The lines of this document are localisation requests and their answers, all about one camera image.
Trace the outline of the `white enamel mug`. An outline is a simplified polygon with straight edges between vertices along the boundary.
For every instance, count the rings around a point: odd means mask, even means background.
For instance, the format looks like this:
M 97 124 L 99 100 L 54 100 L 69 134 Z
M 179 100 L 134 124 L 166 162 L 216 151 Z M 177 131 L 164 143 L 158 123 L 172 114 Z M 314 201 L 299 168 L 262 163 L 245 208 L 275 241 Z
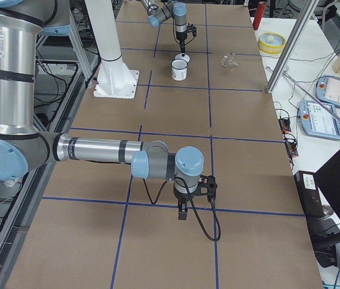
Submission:
M 174 59 L 171 62 L 172 79 L 175 81 L 183 81 L 187 77 L 188 62 L 184 59 Z

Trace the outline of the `clear glass funnel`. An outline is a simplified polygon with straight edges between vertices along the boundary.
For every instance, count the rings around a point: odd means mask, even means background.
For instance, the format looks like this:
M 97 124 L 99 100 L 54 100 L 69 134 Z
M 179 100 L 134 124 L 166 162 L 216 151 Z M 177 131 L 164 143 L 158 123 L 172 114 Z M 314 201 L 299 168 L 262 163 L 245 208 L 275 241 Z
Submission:
M 234 52 L 226 53 L 221 61 L 221 65 L 224 67 L 238 67 L 239 64 L 235 60 L 236 54 Z

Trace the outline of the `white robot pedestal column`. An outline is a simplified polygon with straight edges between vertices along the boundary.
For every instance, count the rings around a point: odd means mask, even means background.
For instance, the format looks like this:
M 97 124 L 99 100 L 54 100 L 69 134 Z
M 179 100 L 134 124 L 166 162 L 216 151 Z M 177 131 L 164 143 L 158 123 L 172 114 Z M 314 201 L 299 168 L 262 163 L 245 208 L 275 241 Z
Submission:
M 101 64 L 93 95 L 97 98 L 133 99 L 139 71 L 124 63 L 111 1 L 85 2 Z

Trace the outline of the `black desktop box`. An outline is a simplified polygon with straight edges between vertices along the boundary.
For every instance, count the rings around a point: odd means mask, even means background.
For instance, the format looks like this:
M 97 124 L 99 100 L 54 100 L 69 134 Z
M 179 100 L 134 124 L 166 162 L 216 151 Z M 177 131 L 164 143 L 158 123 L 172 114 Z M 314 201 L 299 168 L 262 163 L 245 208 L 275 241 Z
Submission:
M 323 206 L 320 200 L 318 186 L 315 183 L 314 173 L 299 170 L 295 175 L 295 184 L 306 216 L 324 217 Z

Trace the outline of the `teach pendant tablet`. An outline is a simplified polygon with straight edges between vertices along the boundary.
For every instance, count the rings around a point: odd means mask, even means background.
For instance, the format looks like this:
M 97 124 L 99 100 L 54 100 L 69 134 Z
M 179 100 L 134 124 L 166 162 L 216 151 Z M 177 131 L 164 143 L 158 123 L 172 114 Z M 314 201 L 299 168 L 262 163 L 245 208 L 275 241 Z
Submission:
M 340 79 L 335 76 L 322 76 L 316 84 L 316 96 L 340 108 Z
M 303 99 L 300 102 L 299 115 L 306 135 L 340 140 L 340 123 L 315 101 Z

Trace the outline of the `near teach pendant tablet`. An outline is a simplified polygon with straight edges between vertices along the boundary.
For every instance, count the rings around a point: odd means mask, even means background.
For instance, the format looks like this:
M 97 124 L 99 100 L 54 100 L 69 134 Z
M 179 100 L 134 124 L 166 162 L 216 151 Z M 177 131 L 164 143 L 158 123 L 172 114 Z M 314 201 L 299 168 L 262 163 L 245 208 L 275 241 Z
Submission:
M 300 102 L 299 115 L 306 135 L 340 140 L 340 123 L 315 101 L 303 99 Z

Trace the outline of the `orange black connector block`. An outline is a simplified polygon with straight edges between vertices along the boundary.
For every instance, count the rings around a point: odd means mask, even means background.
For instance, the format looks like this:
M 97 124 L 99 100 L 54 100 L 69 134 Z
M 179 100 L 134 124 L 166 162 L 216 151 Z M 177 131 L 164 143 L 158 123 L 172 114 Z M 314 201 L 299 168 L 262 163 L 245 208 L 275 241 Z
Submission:
M 291 132 L 290 118 L 288 117 L 279 118 L 279 125 L 282 133 Z

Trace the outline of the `red cylinder tube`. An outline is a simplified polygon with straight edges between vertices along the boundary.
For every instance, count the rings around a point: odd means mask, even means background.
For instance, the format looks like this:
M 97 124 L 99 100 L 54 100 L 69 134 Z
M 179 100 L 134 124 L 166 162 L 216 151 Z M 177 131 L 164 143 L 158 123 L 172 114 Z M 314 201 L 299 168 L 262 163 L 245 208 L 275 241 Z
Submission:
M 256 14 L 254 15 L 253 20 L 253 30 L 258 30 L 260 26 L 260 22 L 263 18 L 264 11 L 266 9 L 266 2 L 260 1 L 256 8 Z

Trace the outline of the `far teach pendant tablet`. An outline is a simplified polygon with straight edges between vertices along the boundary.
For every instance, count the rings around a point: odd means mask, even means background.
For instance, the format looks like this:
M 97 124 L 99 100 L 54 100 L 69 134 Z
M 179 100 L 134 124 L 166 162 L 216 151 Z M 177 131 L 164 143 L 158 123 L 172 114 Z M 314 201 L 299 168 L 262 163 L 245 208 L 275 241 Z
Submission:
M 322 76 L 316 84 L 316 96 L 340 108 L 340 79 L 335 76 Z

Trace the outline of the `yellow tape roll with dish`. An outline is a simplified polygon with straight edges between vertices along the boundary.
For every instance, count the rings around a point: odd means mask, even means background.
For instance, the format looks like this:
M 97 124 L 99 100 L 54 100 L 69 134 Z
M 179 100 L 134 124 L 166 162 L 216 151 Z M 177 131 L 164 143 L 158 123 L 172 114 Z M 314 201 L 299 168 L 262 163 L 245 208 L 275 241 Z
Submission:
M 257 41 L 259 50 L 266 54 L 279 54 L 285 47 L 286 39 L 277 33 L 266 32 Z

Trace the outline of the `aluminium frame post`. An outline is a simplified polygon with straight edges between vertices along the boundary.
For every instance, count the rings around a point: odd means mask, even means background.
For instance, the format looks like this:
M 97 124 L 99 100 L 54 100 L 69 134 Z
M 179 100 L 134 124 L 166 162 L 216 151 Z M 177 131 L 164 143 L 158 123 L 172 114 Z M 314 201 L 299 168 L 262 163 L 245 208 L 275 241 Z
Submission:
M 303 9 L 301 10 L 293 29 L 288 37 L 286 45 L 279 57 L 277 64 L 275 65 L 271 77 L 268 81 L 266 92 L 272 93 L 274 88 L 276 87 L 282 73 L 284 71 L 285 66 L 287 65 L 293 50 L 298 43 L 300 36 L 302 35 L 311 15 L 314 12 L 315 7 L 318 5 L 318 1 L 316 0 L 308 0 L 304 4 Z

